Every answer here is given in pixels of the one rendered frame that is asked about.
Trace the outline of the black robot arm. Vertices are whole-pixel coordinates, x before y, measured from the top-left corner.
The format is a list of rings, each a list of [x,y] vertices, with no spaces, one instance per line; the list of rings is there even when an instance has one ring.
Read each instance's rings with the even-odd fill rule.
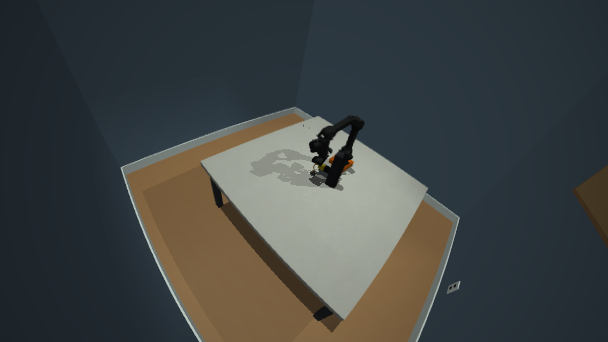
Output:
[[[365,122],[358,116],[348,115],[348,117],[346,119],[343,119],[332,126],[325,127],[317,135],[318,139],[313,139],[312,141],[309,142],[309,147],[310,147],[311,153],[315,153],[315,152],[319,153],[320,148],[325,148],[325,149],[329,148],[330,140],[333,140],[333,137],[336,137],[336,133],[339,132],[340,130],[344,129],[345,127],[349,126],[350,124],[352,125],[352,130],[350,132],[350,135],[348,137],[346,144],[341,147],[342,151],[344,151],[345,148],[347,148],[346,151],[347,150],[350,151],[350,154],[347,158],[345,166],[347,164],[349,164],[348,160],[351,160],[353,158],[352,146],[356,140],[357,133],[365,125]]]

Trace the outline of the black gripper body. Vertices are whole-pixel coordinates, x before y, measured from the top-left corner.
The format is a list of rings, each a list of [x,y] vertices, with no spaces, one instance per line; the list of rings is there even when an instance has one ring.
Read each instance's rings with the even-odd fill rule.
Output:
[[[317,154],[319,154],[319,156],[315,156],[312,159],[312,162],[315,163],[315,164],[317,164],[317,165],[321,165],[322,162],[323,162],[323,160],[324,160],[324,157],[326,157],[329,154],[328,152],[330,152],[330,154],[331,154],[333,152],[333,149],[330,148],[330,147],[326,148],[326,149],[325,148],[320,148],[319,149],[319,153],[317,153]]]

